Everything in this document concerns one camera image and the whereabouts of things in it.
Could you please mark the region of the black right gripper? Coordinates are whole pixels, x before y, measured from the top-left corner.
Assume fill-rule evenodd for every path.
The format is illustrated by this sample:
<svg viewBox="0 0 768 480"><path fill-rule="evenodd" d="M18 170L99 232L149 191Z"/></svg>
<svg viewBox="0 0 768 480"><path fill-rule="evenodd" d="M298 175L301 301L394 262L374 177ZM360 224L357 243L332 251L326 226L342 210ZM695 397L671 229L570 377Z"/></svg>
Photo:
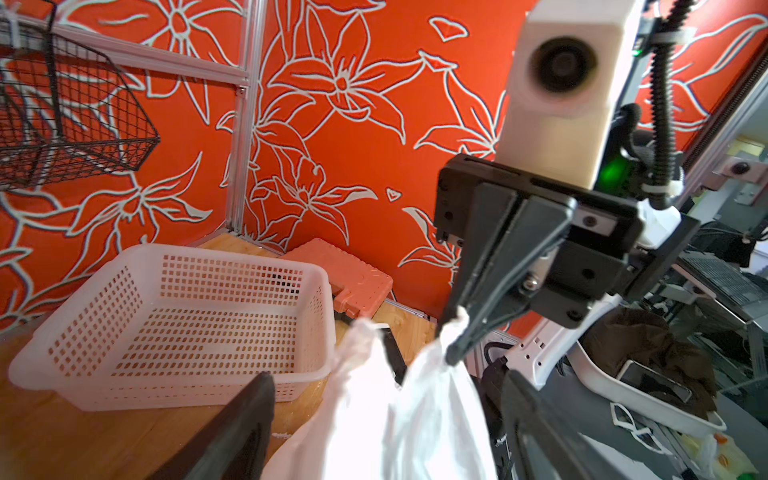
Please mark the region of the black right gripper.
<svg viewBox="0 0 768 480"><path fill-rule="evenodd" d="M637 202L459 154L440 170L434 225L461 250L437 333L464 312L445 352L458 364L493 327L529 311L578 326L626 269Z"/></svg>

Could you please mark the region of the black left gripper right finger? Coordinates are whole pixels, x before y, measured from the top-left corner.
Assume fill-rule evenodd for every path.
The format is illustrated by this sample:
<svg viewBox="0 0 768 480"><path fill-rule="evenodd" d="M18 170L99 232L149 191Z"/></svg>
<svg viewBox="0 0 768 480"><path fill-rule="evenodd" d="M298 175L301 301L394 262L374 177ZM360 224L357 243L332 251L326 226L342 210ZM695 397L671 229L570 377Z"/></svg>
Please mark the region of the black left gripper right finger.
<svg viewBox="0 0 768 480"><path fill-rule="evenodd" d="M612 477L612 465L517 371L503 378L501 413L519 479Z"/></svg>

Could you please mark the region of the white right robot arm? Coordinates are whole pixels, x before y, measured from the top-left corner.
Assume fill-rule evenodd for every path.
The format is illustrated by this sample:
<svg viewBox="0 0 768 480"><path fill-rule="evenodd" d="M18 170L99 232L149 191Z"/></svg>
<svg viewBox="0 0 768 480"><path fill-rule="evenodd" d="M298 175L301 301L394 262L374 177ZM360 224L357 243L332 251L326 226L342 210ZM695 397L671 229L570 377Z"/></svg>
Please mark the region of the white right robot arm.
<svg viewBox="0 0 768 480"><path fill-rule="evenodd" d="M443 358L494 328L541 320L502 357L541 388L582 333L642 297L697 228L673 129L671 67L690 1L540 1L520 31L492 159L440 170L434 225L461 251L439 321Z"/></svg>

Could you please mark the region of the white translucent plastic bag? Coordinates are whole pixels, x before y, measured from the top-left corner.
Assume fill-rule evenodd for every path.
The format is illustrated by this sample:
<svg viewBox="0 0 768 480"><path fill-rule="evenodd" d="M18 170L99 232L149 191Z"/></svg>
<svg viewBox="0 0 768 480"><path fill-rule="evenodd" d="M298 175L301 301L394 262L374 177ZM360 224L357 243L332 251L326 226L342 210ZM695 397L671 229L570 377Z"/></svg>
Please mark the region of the white translucent plastic bag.
<svg viewBox="0 0 768 480"><path fill-rule="evenodd" d="M468 323L460 308L397 383L382 325L354 321L320 406L266 463L263 478L496 478L476 387L463 363L445 360Z"/></svg>

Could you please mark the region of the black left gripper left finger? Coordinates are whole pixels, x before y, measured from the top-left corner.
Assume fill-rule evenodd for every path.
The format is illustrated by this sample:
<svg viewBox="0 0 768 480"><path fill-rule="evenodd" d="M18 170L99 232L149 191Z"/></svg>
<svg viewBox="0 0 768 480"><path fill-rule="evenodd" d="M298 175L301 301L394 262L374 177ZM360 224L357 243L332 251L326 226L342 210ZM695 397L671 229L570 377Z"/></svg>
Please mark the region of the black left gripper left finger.
<svg viewBox="0 0 768 480"><path fill-rule="evenodd" d="M262 372L248 383L151 479L258 479L261 477L276 387Z"/></svg>

